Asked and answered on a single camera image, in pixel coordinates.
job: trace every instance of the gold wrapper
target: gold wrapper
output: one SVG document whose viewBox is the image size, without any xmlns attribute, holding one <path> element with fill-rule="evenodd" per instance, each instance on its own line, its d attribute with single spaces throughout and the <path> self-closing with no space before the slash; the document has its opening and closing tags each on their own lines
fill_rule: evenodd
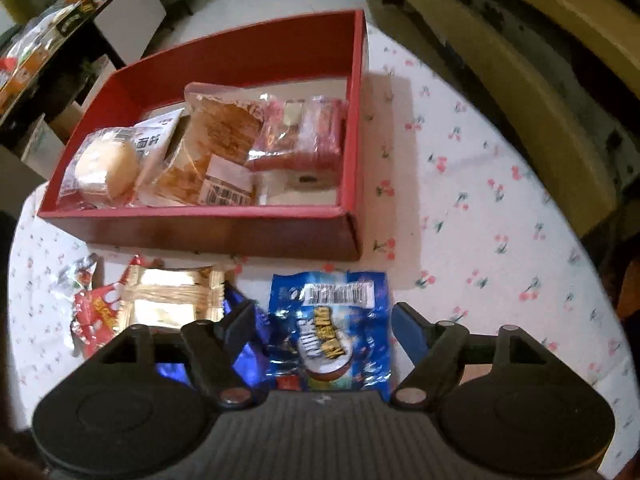
<svg viewBox="0 0 640 480">
<path fill-rule="evenodd" d="M 225 275 L 215 267 L 149 269 L 130 266 L 118 312 L 121 330 L 134 323 L 180 328 L 224 316 Z"/>
</svg>

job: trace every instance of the cluttered counter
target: cluttered counter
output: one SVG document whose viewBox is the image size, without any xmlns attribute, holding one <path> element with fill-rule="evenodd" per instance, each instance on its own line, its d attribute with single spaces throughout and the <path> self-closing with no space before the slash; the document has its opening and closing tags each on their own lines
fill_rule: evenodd
<svg viewBox="0 0 640 480">
<path fill-rule="evenodd" d="M 87 244 L 38 217 L 43 185 L 24 204 L 10 257 L 18 426 L 29 425 L 39 400 L 82 363 L 72 354 L 72 301 L 51 292 L 61 270 L 95 252 L 102 269 L 94 287 L 109 285 L 121 280 L 139 254 L 147 261 L 161 258 L 167 269 L 218 264 L 265 310 L 274 274 L 373 270 L 386 272 L 393 302 L 409 303 L 430 321 L 451 320 L 489 335 L 504 324 L 520 326 L 612 406 L 616 433 L 601 474 L 613 478 L 635 455 L 640 405 L 630 352 L 599 277 L 562 213 L 523 158 L 471 104 L 375 27 L 369 25 L 367 33 L 360 260 Z M 231 200 L 213 185 L 206 195 Z M 393 384 L 412 364 L 392 343 Z"/>
</svg>

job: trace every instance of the white tablecloth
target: white tablecloth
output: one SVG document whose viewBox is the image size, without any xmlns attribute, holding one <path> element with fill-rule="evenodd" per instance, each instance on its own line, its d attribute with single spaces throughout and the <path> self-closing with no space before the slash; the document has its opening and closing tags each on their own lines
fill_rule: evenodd
<svg viewBox="0 0 640 480">
<path fill-rule="evenodd" d="M 369 27 L 364 81 L 364 253 L 357 264 L 140 251 L 168 266 L 221 262 L 266 307 L 271 276 L 307 269 L 388 273 L 395 301 L 472 333 L 517 324 L 612 405 L 616 434 L 600 468 L 615 476 L 638 449 L 633 363 L 600 280 L 556 204 L 521 156 L 459 94 L 404 48 Z M 50 277 L 96 248 L 35 217 L 44 188 L 25 202 L 10 261 L 10 333 L 17 415 L 33 409 L 80 361 L 65 346 L 70 306 Z M 135 249 L 97 248 L 105 283 Z M 412 368 L 396 345 L 396 376 Z"/>
</svg>

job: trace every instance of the round black disc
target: round black disc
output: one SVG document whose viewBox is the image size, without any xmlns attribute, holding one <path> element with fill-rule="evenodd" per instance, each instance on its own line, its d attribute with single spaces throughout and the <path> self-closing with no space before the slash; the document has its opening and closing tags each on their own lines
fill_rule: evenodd
<svg viewBox="0 0 640 480">
<path fill-rule="evenodd" d="M 52 466 L 75 478 L 116 480 L 178 462 L 202 441 L 208 420 L 196 391 L 170 379 L 75 384 L 42 400 L 33 434 Z"/>
<path fill-rule="evenodd" d="M 453 390 L 438 418 L 462 455 L 523 476 L 597 467 L 615 427 L 609 406 L 588 384 L 497 384 L 489 377 Z"/>
</svg>

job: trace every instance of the open cardboard box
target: open cardboard box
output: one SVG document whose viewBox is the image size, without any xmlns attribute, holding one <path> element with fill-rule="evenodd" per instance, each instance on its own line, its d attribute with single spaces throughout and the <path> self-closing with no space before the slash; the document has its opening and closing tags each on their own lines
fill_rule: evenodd
<svg viewBox="0 0 640 480">
<path fill-rule="evenodd" d="M 357 260 L 362 200 L 358 122 L 365 37 L 361 10 L 306 14 L 199 38 L 114 72 L 70 138 L 38 215 L 89 243 Z M 152 110 L 182 102 L 190 82 L 240 88 L 278 85 L 271 90 L 286 98 L 301 92 L 318 94 L 329 85 L 332 95 L 347 99 L 335 205 L 57 210 L 65 169 L 88 134 L 107 126 L 131 126 Z M 343 95 L 336 93 L 336 84 L 344 88 Z"/>
</svg>

